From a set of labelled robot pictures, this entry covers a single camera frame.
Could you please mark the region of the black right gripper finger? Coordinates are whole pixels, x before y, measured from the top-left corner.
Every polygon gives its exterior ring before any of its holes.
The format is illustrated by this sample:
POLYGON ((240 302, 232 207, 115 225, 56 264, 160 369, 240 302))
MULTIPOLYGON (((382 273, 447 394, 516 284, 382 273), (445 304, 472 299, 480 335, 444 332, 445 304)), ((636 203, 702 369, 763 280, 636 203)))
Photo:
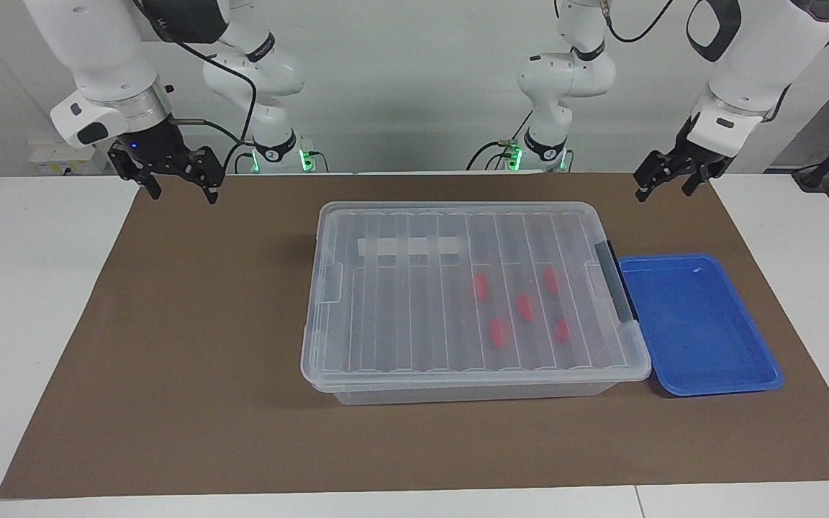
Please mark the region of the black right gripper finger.
POLYGON ((158 200, 162 194, 162 189, 149 164, 147 166, 138 165, 121 141, 114 141, 107 154, 113 168, 122 180, 134 181, 139 187, 147 191, 152 200, 158 200))
POLYGON ((185 180, 200 187, 208 203, 216 204, 219 188, 226 178, 217 155, 208 145, 203 145, 197 150, 188 151, 185 158, 185 180))

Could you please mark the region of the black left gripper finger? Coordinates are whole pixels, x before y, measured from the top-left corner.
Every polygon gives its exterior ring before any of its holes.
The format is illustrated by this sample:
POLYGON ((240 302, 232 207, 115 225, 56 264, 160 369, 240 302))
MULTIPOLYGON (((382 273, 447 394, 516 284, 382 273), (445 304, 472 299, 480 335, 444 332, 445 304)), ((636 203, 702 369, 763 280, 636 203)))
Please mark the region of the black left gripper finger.
POLYGON ((638 202, 644 203, 655 187, 661 186, 662 183, 674 177, 676 173, 672 163, 674 163, 674 155, 664 154, 658 150, 649 152, 633 173, 636 186, 638 186, 635 193, 638 202))
POLYGON ((726 173, 733 160, 719 160, 716 162, 694 161, 691 174, 682 184, 681 191, 685 196, 693 196, 698 187, 703 186, 710 179, 717 179, 726 173))

